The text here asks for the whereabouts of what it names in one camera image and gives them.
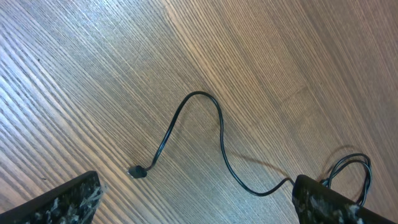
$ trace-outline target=curved black cable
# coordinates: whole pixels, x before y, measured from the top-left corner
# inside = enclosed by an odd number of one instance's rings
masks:
[[[212,97],[210,94],[208,94],[206,92],[203,92],[203,91],[194,91],[194,92],[188,94],[183,99],[183,101],[180,103],[180,106],[178,106],[178,108],[177,108],[177,110],[176,110],[176,112],[174,114],[174,117],[172,119],[172,122],[170,123],[170,126],[167,129],[166,134],[165,134],[165,136],[164,136],[159,148],[157,149],[157,151],[155,153],[154,159],[152,160],[152,164],[148,168],[146,168],[145,171],[149,171],[155,166],[156,161],[158,160],[158,158],[160,156],[160,153],[162,153],[163,148],[166,145],[166,142],[167,142],[167,140],[169,139],[169,137],[170,137],[170,135],[172,133],[173,127],[175,125],[175,122],[177,121],[178,115],[180,114],[183,106],[189,100],[189,98],[191,98],[192,96],[195,96],[195,95],[207,96],[209,99],[212,100],[212,102],[216,106],[217,111],[218,111],[218,117],[220,119],[220,148],[221,148],[221,153],[223,155],[223,159],[225,161],[225,164],[226,164],[229,172],[235,178],[235,180],[238,182],[238,184],[243,187],[244,190],[246,190],[247,192],[249,192],[250,194],[253,194],[255,196],[263,197],[263,196],[267,196],[267,195],[270,195],[270,194],[274,193],[286,181],[289,181],[290,183],[292,183],[294,185],[294,181],[291,178],[287,177],[287,178],[283,179],[279,184],[277,184],[273,189],[271,189],[271,190],[269,190],[267,192],[264,192],[264,193],[260,193],[260,192],[255,192],[254,190],[250,189],[248,186],[246,186],[246,184],[243,183],[243,181],[236,175],[235,171],[232,169],[231,165],[228,162],[228,158],[226,157],[225,148],[224,148],[224,120],[223,120],[223,114],[221,112],[220,105],[218,104],[217,100],[214,97]]]
[[[356,156],[362,156],[365,158],[365,161],[359,160],[359,159],[353,159],[350,160],[348,162],[348,159],[352,158],[352,157],[356,157]],[[330,171],[330,175],[328,178],[321,180],[321,184],[323,184],[325,187],[328,187],[330,189],[331,187],[331,181],[333,180],[333,178],[339,174],[346,166],[353,164],[353,163],[360,163],[363,165],[363,167],[365,168],[366,171],[366,176],[365,176],[365,181],[364,181],[364,185],[361,191],[361,195],[359,196],[359,199],[357,199],[356,203],[360,206],[363,206],[365,204],[366,201],[366,196],[368,194],[368,191],[371,187],[372,184],[372,166],[371,166],[371,160],[370,158],[363,154],[363,153],[354,153],[354,154],[350,154],[348,156],[343,157],[342,159],[340,159],[336,165],[332,168],[332,170]]]

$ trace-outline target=brown wood grain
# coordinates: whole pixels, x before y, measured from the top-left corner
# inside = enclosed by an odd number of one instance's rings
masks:
[[[291,185],[360,151],[365,206],[398,222],[398,1],[0,2],[0,212],[88,171],[109,192],[95,223],[298,223]],[[333,189],[354,199],[350,166]]]

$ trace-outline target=cord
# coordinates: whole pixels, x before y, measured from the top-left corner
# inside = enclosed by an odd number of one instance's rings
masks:
[[[178,115],[180,114],[182,108],[184,107],[185,103],[189,100],[189,98],[191,98],[192,96],[195,96],[195,95],[207,96],[209,99],[212,100],[212,102],[216,106],[217,111],[218,111],[218,118],[220,120],[220,148],[221,148],[221,153],[223,155],[223,159],[225,161],[225,164],[226,164],[229,172],[235,178],[235,180],[238,182],[238,184],[240,186],[242,186],[242,188],[244,190],[246,190],[247,192],[249,192],[250,194],[253,194],[255,196],[264,197],[264,196],[267,196],[267,195],[270,195],[270,194],[274,193],[286,181],[289,181],[292,185],[294,185],[294,181],[291,178],[287,177],[287,178],[283,179],[279,184],[277,184],[273,189],[271,189],[271,190],[269,190],[267,192],[260,193],[260,192],[256,192],[256,191],[250,189],[246,184],[244,184],[244,182],[236,175],[235,171],[232,169],[231,165],[229,164],[228,158],[226,157],[225,148],[224,148],[224,120],[223,120],[223,114],[221,112],[220,105],[218,104],[217,100],[214,97],[212,97],[210,94],[205,93],[203,91],[194,91],[194,92],[188,94],[183,99],[183,101],[180,103],[180,106],[178,106],[178,108],[177,108],[177,110],[176,110],[176,112],[175,112],[175,114],[173,116],[172,122],[170,123],[170,126],[167,129],[166,134],[165,134],[165,136],[164,136],[159,148],[157,149],[157,151],[155,153],[154,159],[152,160],[152,164],[146,169],[142,168],[141,166],[137,166],[137,167],[135,167],[135,170],[133,170],[133,172],[135,172],[138,177],[145,177],[146,176],[146,172],[151,170],[155,166],[155,164],[156,164],[156,162],[157,162],[157,160],[158,160],[158,158],[160,156],[160,153],[162,153],[162,151],[164,149],[164,146],[167,143],[167,140],[169,140],[169,137],[170,137],[170,135],[172,133],[172,130],[173,130],[174,125],[175,125],[175,122],[177,121]]]
[[[358,156],[364,157],[366,162],[364,162],[362,160],[359,160],[359,159],[353,159],[353,160],[347,161],[348,159],[350,159],[352,157],[358,157]],[[354,153],[354,154],[350,154],[348,156],[343,157],[332,168],[332,170],[330,171],[329,177],[326,178],[326,179],[321,180],[320,183],[323,184],[325,187],[330,189],[331,181],[333,180],[333,178],[336,177],[336,175],[339,174],[345,167],[347,167],[350,164],[354,164],[354,163],[362,164],[363,167],[365,168],[365,171],[366,171],[365,181],[364,181],[364,184],[363,184],[361,195],[359,196],[359,198],[356,201],[356,203],[358,205],[363,207],[364,204],[365,204],[365,201],[366,201],[366,196],[368,195],[369,189],[370,189],[371,184],[372,184],[371,160],[370,160],[370,158],[367,155],[365,155],[363,153]]]

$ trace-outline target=cable connector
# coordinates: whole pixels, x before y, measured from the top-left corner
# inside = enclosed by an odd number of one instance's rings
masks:
[[[128,173],[135,179],[147,176],[147,171],[142,166],[135,166],[129,169]]]

